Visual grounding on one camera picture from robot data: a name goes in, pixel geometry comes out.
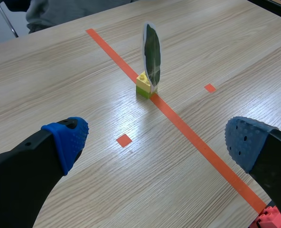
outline blue rubber fingertip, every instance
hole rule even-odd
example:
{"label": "blue rubber fingertip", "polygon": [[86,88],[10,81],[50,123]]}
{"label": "blue rubber fingertip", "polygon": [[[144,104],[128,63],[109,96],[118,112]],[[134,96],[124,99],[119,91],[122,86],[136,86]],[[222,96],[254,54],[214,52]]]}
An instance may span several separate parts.
{"label": "blue rubber fingertip", "polygon": [[50,123],[41,127],[41,129],[53,134],[64,175],[67,175],[73,167],[76,157],[84,148],[89,134],[88,123],[83,118],[70,117],[69,119],[77,120],[77,126],[74,129],[70,129],[60,123]]}
{"label": "blue rubber fingertip", "polygon": [[253,168],[272,127],[263,122],[237,116],[228,121],[225,128],[227,150],[232,159],[246,173]]}

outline gray sweatshirt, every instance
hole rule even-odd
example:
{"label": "gray sweatshirt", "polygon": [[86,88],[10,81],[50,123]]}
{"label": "gray sweatshirt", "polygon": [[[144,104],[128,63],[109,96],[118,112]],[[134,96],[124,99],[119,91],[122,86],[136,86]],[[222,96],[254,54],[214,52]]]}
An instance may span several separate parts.
{"label": "gray sweatshirt", "polygon": [[30,33],[121,6],[135,0],[31,0]]}

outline chair leg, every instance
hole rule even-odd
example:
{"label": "chair leg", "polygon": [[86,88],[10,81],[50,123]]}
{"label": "chair leg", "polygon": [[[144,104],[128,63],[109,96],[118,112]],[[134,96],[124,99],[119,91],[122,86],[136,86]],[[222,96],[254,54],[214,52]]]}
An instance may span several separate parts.
{"label": "chair leg", "polygon": [[14,34],[14,36],[17,38],[18,35],[15,31],[15,29],[13,28],[11,22],[9,21],[9,19],[7,18],[7,15],[4,13],[4,11],[2,10],[1,6],[0,6],[0,13],[2,14],[3,18],[5,19],[6,23],[8,24],[9,28],[12,30],[12,33]]}

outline yellow lego brick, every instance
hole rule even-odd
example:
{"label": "yellow lego brick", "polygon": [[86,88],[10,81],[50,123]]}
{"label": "yellow lego brick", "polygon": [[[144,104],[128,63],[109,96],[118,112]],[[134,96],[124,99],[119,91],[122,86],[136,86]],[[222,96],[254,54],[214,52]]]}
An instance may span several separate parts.
{"label": "yellow lego brick", "polygon": [[146,72],[143,72],[136,78],[136,86],[141,88],[147,93],[151,92],[150,81],[147,79]]}

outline leaf picture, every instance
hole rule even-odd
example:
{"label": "leaf picture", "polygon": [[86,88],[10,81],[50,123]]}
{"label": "leaf picture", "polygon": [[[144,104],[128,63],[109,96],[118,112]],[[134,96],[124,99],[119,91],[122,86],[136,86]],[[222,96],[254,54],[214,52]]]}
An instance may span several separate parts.
{"label": "leaf picture", "polygon": [[153,92],[160,78],[161,50],[155,26],[150,22],[146,22],[144,26],[142,55],[146,75],[151,84],[151,92]]}

